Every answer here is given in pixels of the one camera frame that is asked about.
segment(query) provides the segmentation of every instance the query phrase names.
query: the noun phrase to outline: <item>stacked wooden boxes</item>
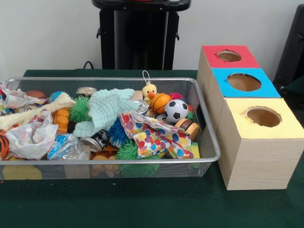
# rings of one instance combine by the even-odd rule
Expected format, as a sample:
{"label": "stacked wooden boxes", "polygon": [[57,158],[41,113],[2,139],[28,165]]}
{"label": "stacked wooden boxes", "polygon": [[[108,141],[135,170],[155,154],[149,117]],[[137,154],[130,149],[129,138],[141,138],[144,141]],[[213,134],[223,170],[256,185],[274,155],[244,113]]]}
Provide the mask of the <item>stacked wooden boxes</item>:
{"label": "stacked wooden boxes", "polygon": [[226,188],[285,189],[304,149],[304,129],[247,47],[203,46],[197,82]]}

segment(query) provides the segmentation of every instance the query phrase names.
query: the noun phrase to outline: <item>wire mesh tray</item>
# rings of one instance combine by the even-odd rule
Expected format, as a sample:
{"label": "wire mesh tray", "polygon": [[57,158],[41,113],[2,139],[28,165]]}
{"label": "wire mesh tray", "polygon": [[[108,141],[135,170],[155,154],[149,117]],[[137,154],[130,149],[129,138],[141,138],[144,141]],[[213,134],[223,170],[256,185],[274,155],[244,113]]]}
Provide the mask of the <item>wire mesh tray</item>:
{"label": "wire mesh tray", "polygon": [[[200,159],[90,160],[90,161],[0,161],[0,180],[89,179],[135,177],[201,177],[220,157],[219,145],[197,82],[191,78],[153,78],[159,93],[179,92],[193,108],[200,131],[195,139]],[[64,91],[74,96],[79,87],[141,90],[142,78],[30,77],[7,81],[8,89],[43,91],[50,96]]]}

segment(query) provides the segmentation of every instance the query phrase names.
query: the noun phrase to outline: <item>blue square top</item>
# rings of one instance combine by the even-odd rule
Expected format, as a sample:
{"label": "blue square top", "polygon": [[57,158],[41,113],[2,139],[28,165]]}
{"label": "blue square top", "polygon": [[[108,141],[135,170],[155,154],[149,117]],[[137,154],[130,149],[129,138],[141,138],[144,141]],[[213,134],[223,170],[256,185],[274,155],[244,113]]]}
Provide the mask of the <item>blue square top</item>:
{"label": "blue square top", "polygon": [[[267,75],[260,68],[213,68],[212,71],[225,97],[281,97]],[[228,77],[235,74],[252,76],[261,83],[261,87],[253,91],[235,89],[228,81]]]}

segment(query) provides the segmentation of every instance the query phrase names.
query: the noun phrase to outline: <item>toy soccer ball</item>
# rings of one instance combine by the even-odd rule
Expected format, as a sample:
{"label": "toy soccer ball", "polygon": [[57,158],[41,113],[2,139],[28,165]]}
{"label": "toy soccer ball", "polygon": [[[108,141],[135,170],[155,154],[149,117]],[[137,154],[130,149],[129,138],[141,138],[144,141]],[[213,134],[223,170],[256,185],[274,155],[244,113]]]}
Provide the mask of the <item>toy soccer ball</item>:
{"label": "toy soccer ball", "polygon": [[188,116],[188,106],[182,100],[172,100],[165,107],[165,116],[171,123],[176,123],[182,118]]}

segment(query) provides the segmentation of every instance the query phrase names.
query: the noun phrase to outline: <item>metal can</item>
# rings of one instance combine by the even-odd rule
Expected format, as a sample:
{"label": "metal can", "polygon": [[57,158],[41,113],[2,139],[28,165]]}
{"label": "metal can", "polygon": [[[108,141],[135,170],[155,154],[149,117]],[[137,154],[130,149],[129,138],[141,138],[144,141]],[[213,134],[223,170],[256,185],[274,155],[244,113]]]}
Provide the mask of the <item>metal can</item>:
{"label": "metal can", "polygon": [[92,152],[101,152],[108,143],[109,133],[102,129],[92,137],[85,137],[80,139],[80,143],[85,146],[90,146]]}
{"label": "metal can", "polygon": [[136,111],[139,114],[146,115],[148,108],[149,108],[147,103],[145,103],[143,100],[140,100],[140,99],[132,99],[132,101],[140,104],[140,106],[138,107],[138,109]]}
{"label": "metal can", "polygon": [[96,91],[97,91],[97,89],[92,88],[92,87],[80,87],[77,89],[75,97],[77,98],[77,97],[82,96],[82,97],[90,98],[91,95],[93,95]]}
{"label": "metal can", "polygon": [[157,116],[156,119],[159,120],[159,121],[164,122],[164,123],[167,124],[167,125],[172,125],[172,126],[174,125],[173,123],[170,123],[170,122],[167,120],[167,118],[166,118],[166,116],[165,116],[164,114],[161,114],[161,115]]}

